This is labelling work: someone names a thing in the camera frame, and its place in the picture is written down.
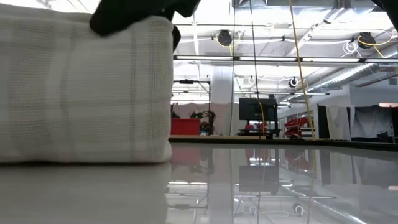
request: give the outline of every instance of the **reflective floor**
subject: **reflective floor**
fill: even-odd
[[[1,166],[0,223],[398,220],[398,153],[227,144],[173,149],[170,163],[155,166]]]

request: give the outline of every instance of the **computer monitor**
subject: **computer monitor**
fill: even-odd
[[[265,121],[278,120],[277,106],[275,99],[259,99],[264,112]],[[239,120],[241,121],[262,121],[261,107],[256,98],[239,99]]]

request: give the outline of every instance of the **yellow cable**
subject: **yellow cable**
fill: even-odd
[[[308,104],[308,97],[307,93],[305,92],[305,85],[304,85],[304,79],[303,79],[303,72],[301,69],[301,61],[300,61],[300,52],[299,52],[299,45],[297,43],[297,33],[296,33],[296,27],[294,24],[294,14],[293,14],[293,0],[289,0],[289,5],[290,5],[290,13],[292,15],[292,24],[293,24],[293,33],[294,33],[294,43],[296,45],[296,53],[297,53],[297,61],[298,61],[298,68],[300,69],[300,78],[301,78],[301,86],[303,88],[303,94],[305,98],[305,106],[307,107],[307,113],[308,113],[308,118],[310,119],[310,127],[311,127],[311,134],[312,134],[312,141],[315,140],[315,133],[313,130],[313,124],[312,124],[312,116],[311,116],[311,111],[310,111],[310,105]],[[308,215],[307,215],[307,224],[310,224],[310,214],[311,214],[311,208],[312,208],[312,195],[313,195],[313,179],[314,179],[314,171],[315,171],[315,151],[312,151],[312,161],[311,161],[311,190],[310,190],[310,205],[308,206]]]
[[[360,40],[360,38],[361,38],[361,36],[358,37],[358,42],[361,43],[361,44],[364,44],[364,45],[368,45],[368,46],[381,46],[383,44],[389,43],[392,40],[392,36],[391,36],[389,40],[387,40],[387,41],[385,41],[383,43],[380,43],[380,44],[368,44],[368,43],[365,43],[362,40]]]
[[[382,58],[386,58],[376,46],[373,46]]]
[[[293,15],[293,2],[292,0],[289,0],[290,4],[290,13],[292,14],[292,23],[293,23],[293,33],[294,33],[294,42],[296,45],[296,53],[297,53],[297,61],[298,61],[298,68],[300,70],[300,78],[301,78],[301,86],[303,88],[303,94],[304,94],[304,99],[305,99],[305,106],[307,107],[307,113],[308,113],[308,118],[310,119],[310,127],[311,127],[311,134],[312,134],[312,140],[315,140],[315,132],[313,130],[313,124],[312,124],[312,116],[311,116],[311,111],[310,111],[310,105],[308,103],[308,97],[307,93],[305,92],[305,85],[304,85],[304,79],[303,79],[303,71],[301,68],[301,61],[300,61],[300,53],[299,53],[299,45],[297,43],[297,33],[296,33],[296,27],[294,24],[294,15]]]

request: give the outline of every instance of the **grid pattern fabric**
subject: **grid pattern fabric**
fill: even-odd
[[[89,19],[0,4],[0,162],[170,158],[173,25],[102,39]]]

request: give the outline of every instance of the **ceiling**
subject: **ceiling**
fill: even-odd
[[[100,0],[0,0],[1,3],[18,6],[51,8],[62,12],[92,13]],[[318,1],[313,7],[294,7],[294,19],[297,40],[301,57],[327,58],[367,58],[379,57],[376,49],[358,48],[357,41],[352,44],[360,32],[370,32],[375,38],[379,50],[396,45],[394,30],[387,14],[375,8],[370,1],[345,0],[352,7],[346,9],[333,8],[329,0]],[[252,11],[249,7],[231,7],[231,0],[201,0],[194,16],[184,18],[176,14],[173,23],[180,29],[182,39],[175,55],[211,55],[211,56],[246,56],[246,57],[296,57],[294,32],[290,9],[287,1],[280,6],[262,6],[261,1],[253,0]],[[220,30],[229,30],[233,36],[232,47],[222,46],[217,41]],[[254,91],[251,84],[256,78],[259,91],[300,91],[288,87],[287,80],[300,77],[297,64],[273,63],[258,65],[230,62],[227,66],[234,67],[234,89],[236,98],[242,97],[242,91]],[[319,64],[306,65],[302,68],[304,81],[319,81],[328,75],[345,68],[345,64],[332,67]],[[174,80],[211,80],[215,64],[212,62],[179,61],[174,62]],[[179,93],[173,100],[207,100],[205,85],[175,84],[174,90],[200,90],[203,93]]]

